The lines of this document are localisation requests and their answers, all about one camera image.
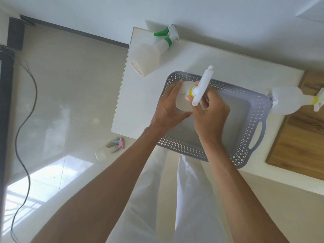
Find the electrical cord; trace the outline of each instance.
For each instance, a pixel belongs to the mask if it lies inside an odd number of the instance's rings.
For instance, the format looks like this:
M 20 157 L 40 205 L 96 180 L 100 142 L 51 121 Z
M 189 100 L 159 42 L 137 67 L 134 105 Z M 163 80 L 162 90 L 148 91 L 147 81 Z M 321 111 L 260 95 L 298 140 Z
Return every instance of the electrical cord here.
M 22 162 L 22 160 L 20 159 L 20 156 L 18 154 L 18 149 L 17 149 L 17 140 L 18 140 L 18 135 L 19 135 L 19 132 L 22 128 L 22 126 L 24 126 L 24 124 L 27 122 L 27 120 L 30 118 L 30 116 L 33 114 L 34 110 L 35 110 L 35 107 L 36 107 L 36 103 L 37 103 L 37 97 L 38 97 L 38 90 L 37 90 L 37 84 L 36 84 L 36 81 L 35 81 L 35 78 L 33 76 L 33 74 L 22 64 L 20 63 L 18 60 L 16 60 L 13 56 L 11 56 L 10 54 L 8 54 L 11 58 L 13 58 L 17 63 L 19 63 L 25 70 L 26 72 L 30 75 L 31 79 L 33 80 L 34 82 L 34 86 L 35 86 L 35 100 L 34 100 L 34 105 L 30 111 L 30 114 L 28 114 L 27 118 L 22 122 L 22 124 L 19 126 L 18 130 L 17 130 L 17 134 L 15 136 L 15 153 L 16 153 L 16 156 L 21 164 L 21 166 L 23 167 L 23 169 L 25 170 L 26 174 L 27 174 L 27 177 L 28 177 L 28 190 L 27 190 L 27 194 L 26 194 L 26 197 L 25 197 L 25 200 L 24 202 L 22 203 L 22 205 L 17 209 L 16 213 L 14 214 L 14 217 L 12 219 L 12 223 L 11 223 L 11 228 L 10 228 L 10 236 L 11 238 L 13 239 L 13 241 L 15 243 L 19 243 L 19 240 L 17 239 L 17 236 L 15 236 L 14 234 L 14 223 L 15 223 L 15 219 L 16 219 L 16 216 L 19 212 L 19 210 L 25 205 L 27 199 L 28 199 L 28 196 L 29 196 L 29 192 L 30 192 L 30 185 L 31 185 L 31 181 L 30 181 L 30 175 L 29 175 L 29 172 L 27 171 L 27 168 L 26 166 L 24 165 L 24 163 Z

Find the right hand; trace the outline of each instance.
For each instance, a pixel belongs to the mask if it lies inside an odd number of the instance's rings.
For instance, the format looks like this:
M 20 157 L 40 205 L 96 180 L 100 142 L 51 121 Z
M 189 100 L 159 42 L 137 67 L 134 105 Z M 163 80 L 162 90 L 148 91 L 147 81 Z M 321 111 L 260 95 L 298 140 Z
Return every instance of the right hand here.
M 222 134 L 225 121 L 229 114 L 230 108 L 225 104 L 223 99 L 216 93 L 215 89 L 208 86 L 201 101 L 205 108 L 192 105 L 193 98 L 187 96 L 186 100 L 191 104 L 195 119 L 195 130 L 199 136 L 202 145 L 213 142 L 222 144 Z

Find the white table top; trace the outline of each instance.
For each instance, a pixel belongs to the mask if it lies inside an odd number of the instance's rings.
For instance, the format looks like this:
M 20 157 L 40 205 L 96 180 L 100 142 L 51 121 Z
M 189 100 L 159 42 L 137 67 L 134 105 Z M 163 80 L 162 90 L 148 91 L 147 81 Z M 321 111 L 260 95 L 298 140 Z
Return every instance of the white table top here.
M 134 28 L 129 51 L 141 43 L 153 44 L 160 39 L 147 30 Z M 259 93 L 265 93 L 273 86 L 297 86 L 304 73 L 295 68 L 180 40 L 180 44 L 173 44 L 161 56 L 160 68 L 145 78 L 136 73 L 129 61 L 126 62 L 111 131 L 137 139 L 151 122 L 168 75 L 174 71 L 202 75 L 209 65 L 214 66 L 214 79 Z M 269 114 L 265 137 L 241 170 L 324 194 L 324 183 L 318 189 L 320 180 L 265 163 L 283 117 Z

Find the wooden board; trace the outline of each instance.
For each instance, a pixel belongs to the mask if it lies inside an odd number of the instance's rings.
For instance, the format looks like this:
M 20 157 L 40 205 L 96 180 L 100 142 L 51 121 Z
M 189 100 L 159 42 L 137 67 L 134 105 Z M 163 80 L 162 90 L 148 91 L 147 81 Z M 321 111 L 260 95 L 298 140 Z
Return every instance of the wooden board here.
M 316 95 L 324 87 L 324 72 L 305 72 L 299 87 L 304 94 Z M 302 106 L 287 115 L 266 162 L 283 169 L 324 180 L 324 106 Z

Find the pant leg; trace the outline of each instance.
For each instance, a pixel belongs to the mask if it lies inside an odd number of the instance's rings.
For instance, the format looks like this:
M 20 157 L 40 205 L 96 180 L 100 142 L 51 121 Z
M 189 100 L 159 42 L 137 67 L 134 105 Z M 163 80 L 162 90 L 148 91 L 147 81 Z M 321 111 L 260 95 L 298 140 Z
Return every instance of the pant leg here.
M 200 160 L 182 155 L 178 165 L 176 227 L 173 242 L 228 242 L 218 216 L 213 187 Z
M 167 150 L 156 146 L 106 243 L 160 242 L 155 238 L 157 200 Z

